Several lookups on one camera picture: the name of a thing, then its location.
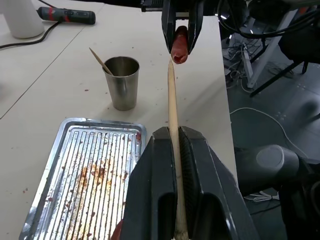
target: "wooden stick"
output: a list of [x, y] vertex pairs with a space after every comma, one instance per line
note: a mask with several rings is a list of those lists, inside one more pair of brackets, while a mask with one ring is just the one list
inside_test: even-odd
[[183, 183], [183, 177], [182, 177], [180, 145], [179, 145], [176, 78], [175, 78], [174, 65], [171, 60], [168, 66], [168, 111], [169, 111], [169, 132], [170, 132], [173, 153], [174, 153], [176, 186], [177, 186], [177, 192], [178, 192], [174, 238], [176, 240], [189, 240], [186, 207], [185, 207], [184, 183]]
[[101, 61], [100, 57], [98, 57], [98, 55], [89, 47], [90, 51], [92, 52], [93, 56], [95, 57], [95, 59], [100, 63], [100, 65], [103, 67], [103, 69], [110, 74], [111, 76], [113, 76], [112, 72], [109, 70], [109, 68], [104, 64], [103, 61]]

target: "table surface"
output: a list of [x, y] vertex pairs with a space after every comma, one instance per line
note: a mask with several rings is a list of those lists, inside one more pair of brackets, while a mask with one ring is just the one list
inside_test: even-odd
[[[96, 24], [61, 24], [43, 43], [0, 51], [0, 239], [18, 239], [65, 118], [140, 123], [147, 129], [147, 141], [152, 132], [168, 125], [170, 55], [161, 13], [92, 2], [50, 3], [95, 9]], [[4, 28], [0, 30], [0, 44], [17, 41], [8, 40], [8, 34]], [[114, 56], [138, 60], [138, 96], [133, 110], [113, 108], [105, 75], [89, 47], [102, 60]], [[202, 132], [236, 178], [216, 17], [203, 19], [192, 54], [184, 64], [175, 65], [175, 74], [179, 124]]]

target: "sausage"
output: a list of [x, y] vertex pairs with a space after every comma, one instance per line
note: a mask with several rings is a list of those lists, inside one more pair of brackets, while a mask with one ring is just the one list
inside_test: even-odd
[[175, 31], [171, 49], [171, 57], [176, 64], [183, 64], [188, 58], [187, 35], [188, 29], [186, 26], [179, 26]]
[[115, 230], [110, 238], [110, 240], [119, 240], [120, 239], [120, 233], [121, 233], [121, 227], [122, 227], [122, 222], [121, 220], [115, 227]]

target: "cordless screwdriver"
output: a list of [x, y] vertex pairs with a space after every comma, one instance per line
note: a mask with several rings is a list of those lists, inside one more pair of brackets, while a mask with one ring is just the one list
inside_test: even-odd
[[55, 7], [39, 7], [39, 17], [48, 21], [62, 21], [93, 25], [96, 23], [96, 14], [93, 11], [71, 10]]

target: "black chair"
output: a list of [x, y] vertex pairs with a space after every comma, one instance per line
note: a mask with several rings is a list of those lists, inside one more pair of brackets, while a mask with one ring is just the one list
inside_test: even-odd
[[[306, 15], [300, 16], [291, 24], [300, 21]], [[302, 74], [307, 71], [308, 63], [320, 64], [320, 28], [316, 25], [313, 24], [302, 30], [282, 36], [278, 45], [281, 52], [293, 63], [254, 90], [250, 94], [251, 98], [303, 62]]]

